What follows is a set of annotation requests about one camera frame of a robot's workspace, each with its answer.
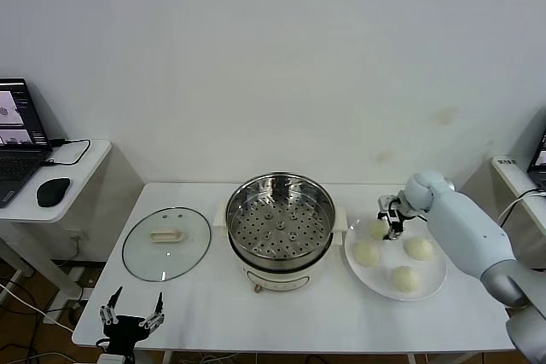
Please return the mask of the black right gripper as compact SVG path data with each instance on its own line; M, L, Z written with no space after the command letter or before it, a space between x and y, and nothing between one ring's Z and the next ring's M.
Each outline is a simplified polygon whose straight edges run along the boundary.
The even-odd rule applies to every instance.
M403 232L402 221L410 219L410 208L405 198L404 193L393 195L389 199L389 214L385 211L379 211L377 219L387 221L388 231L384 236L384 240L397 240Z

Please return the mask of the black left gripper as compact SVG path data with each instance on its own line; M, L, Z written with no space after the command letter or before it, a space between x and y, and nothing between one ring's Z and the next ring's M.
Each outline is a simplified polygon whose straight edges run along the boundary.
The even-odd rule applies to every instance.
M111 355L131 355L137 342L145 339L145 329L155 331L165 319L163 313L163 292L159 293L153 314L144 319L128 315L115 314L115 306L119 300L122 288L108 299L99 309L103 326L103 334L107 338L106 352Z

